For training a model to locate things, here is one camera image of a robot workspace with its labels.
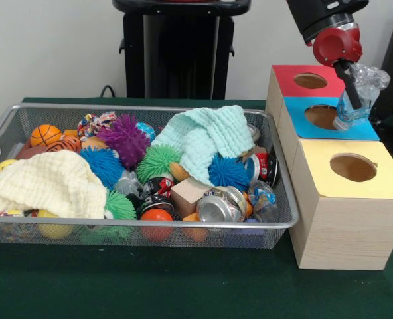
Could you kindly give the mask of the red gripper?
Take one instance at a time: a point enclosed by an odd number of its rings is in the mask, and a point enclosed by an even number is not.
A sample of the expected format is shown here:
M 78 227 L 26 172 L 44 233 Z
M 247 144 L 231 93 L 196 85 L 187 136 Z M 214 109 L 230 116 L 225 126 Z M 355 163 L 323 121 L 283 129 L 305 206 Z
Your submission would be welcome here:
M 321 31 L 314 41 L 313 54 L 322 65 L 334 64 L 335 73 L 344 82 L 353 109 L 360 109 L 362 103 L 350 74 L 350 66 L 362 56 L 358 25 L 341 25 Z

